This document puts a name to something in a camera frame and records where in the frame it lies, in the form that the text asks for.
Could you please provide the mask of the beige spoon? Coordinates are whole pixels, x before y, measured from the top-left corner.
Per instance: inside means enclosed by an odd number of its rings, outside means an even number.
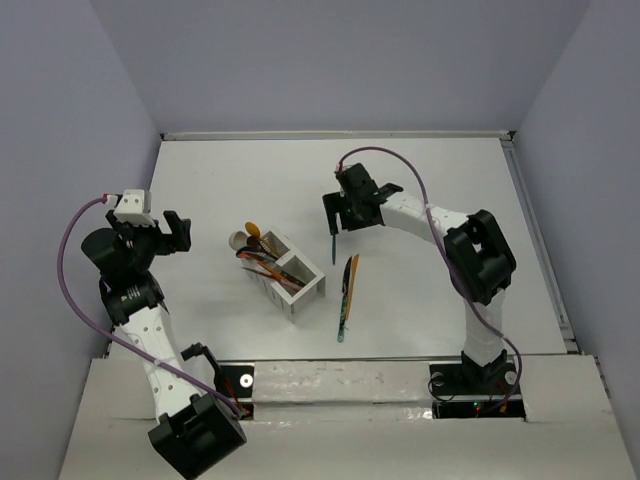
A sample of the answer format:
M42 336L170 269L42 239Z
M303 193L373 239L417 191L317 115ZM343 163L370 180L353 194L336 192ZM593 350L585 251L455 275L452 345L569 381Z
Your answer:
M248 235L244 231L233 232L229 237L229 246L232 250L238 251L247 246Z

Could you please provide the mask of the orange knife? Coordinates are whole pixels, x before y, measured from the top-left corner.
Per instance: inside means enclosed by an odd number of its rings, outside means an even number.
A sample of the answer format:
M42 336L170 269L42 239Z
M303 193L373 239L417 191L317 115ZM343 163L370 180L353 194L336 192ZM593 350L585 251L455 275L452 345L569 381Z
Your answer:
M348 284L348 292L347 292L346 319L349 319L350 312L351 312L351 305L353 302L353 295L355 291L355 282L356 282L356 275L357 275L359 260L360 260L359 254L353 255L351 258L349 284Z
M283 270L277 270L275 267L272 267L268 264L262 264L262 263L257 263L261 268L263 268L264 270L266 270L267 272L269 272L271 275L276 276L277 278L280 279L284 279L294 285L297 285L298 287L305 287L306 284L302 281L299 280L298 278L296 278L295 276L283 271Z

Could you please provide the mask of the red-orange spoon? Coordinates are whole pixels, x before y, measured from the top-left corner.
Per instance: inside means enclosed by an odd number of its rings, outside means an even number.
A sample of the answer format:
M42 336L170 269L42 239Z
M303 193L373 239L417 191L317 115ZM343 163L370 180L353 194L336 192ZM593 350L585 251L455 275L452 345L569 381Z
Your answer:
M236 257L237 258L251 260L251 261L254 261L256 263L262 263L262 264L273 264L274 261L275 261L275 259L270 258L269 256L265 255L264 253L253 252L253 251L248 251L248 250L238 250L236 252Z

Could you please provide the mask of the dark blue spoon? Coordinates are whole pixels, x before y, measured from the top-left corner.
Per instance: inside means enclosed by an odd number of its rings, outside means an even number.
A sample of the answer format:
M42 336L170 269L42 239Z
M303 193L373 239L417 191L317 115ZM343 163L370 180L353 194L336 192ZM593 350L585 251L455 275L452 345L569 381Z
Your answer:
M277 257L274 257L268 252L258 251L253 249L250 246L244 246L236 251L237 258L249 258L256 261L261 262L270 262L275 263L277 261Z

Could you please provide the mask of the yellow-orange spoon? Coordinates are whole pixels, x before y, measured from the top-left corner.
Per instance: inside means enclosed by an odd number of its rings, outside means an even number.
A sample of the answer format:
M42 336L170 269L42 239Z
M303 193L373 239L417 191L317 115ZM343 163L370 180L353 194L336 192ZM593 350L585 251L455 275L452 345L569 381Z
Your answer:
M257 237L257 238L261 238L262 237L261 230L253 222L246 222L245 223L245 230L250 236L254 236L254 237Z

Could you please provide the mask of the brown spoon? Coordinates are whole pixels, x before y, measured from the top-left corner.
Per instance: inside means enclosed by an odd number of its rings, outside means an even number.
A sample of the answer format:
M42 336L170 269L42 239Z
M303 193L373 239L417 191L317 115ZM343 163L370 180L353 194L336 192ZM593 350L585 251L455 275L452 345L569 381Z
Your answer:
M266 243L256 236L253 236L253 235L249 236L247 238L247 245L252 247L256 252L264 253L265 255L275 260L278 259L278 256L271 251L271 249L266 245Z

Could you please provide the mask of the teal patterned handle knife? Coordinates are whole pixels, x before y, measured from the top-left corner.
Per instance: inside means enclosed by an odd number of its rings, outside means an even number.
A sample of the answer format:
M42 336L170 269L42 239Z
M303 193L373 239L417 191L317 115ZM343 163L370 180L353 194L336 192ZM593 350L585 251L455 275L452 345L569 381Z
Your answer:
M345 335L345 324L347 321L347 307L349 301L349 289L350 289L350 278L351 278L351 268L352 268L352 257L349 257L342 277L342 299L341 299L341 309L340 309L340 317L339 317L339 326L337 333L337 341L342 343L344 341Z

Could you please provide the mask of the dark handle steel knife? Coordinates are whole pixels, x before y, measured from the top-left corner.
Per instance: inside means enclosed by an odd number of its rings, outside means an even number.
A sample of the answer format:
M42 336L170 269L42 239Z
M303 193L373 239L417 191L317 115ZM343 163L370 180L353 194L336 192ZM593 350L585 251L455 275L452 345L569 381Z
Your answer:
M302 280L297 279L296 277L294 277L293 275L285 271L277 270L275 267L268 265L264 260L262 260L256 255L245 254L245 257L248 259L254 260L261 268L266 270L271 276L273 276L276 279L287 281L300 288L305 286L305 283Z

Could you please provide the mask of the red-orange knife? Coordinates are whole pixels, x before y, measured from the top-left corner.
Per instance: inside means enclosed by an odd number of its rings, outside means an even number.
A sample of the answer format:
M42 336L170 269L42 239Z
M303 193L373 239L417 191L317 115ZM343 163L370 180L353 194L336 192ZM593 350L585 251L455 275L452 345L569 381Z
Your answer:
M270 273L267 273L267 272L264 272L264 271L260 271L260 270L252 269L252 268L248 268L248 267L243 267L243 270L248 271L248 272L253 273L253 274L256 274L256 275L259 275L259 276L262 276L262 277L265 277L265 278L268 278L268 279L271 279L271 280L275 280L278 283L280 283L282 285L285 285L285 286L288 286L288 287L290 287L290 288L292 288L292 289L294 289L296 291L301 290L303 288L303 287L298 287L297 285L294 285L294 284L292 284L292 283L290 283L290 282L288 282L288 281L286 281L284 279L277 278L276 276L273 276Z

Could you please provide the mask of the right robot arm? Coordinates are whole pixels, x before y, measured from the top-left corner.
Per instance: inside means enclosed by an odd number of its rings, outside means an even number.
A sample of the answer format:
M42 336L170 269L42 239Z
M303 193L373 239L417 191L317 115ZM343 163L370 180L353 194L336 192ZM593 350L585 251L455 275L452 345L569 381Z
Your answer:
M454 212L418 199L398 185L379 186L356 163L335 173L340 190L322 197L329 232L395 228L437 247L465 308L461 363L443 385L451 395L479 394L504 376L507 351L503 304L516 260L495 217L486 210Z

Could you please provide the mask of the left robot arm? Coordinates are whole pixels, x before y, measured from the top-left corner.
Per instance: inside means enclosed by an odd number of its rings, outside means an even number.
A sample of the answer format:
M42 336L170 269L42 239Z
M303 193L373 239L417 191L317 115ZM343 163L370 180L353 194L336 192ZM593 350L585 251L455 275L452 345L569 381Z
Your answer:
M120 345L144 361L157 424L154 450L184 479L197 479L243 446L240 411L217 391L221 370L206 360L188 371L178 350L165 295L150 268L158 256L191 248L191 222L163 214L169 232L147 214L108 211L108 227L85 237L81 249L100 273L101 300L124 337Z

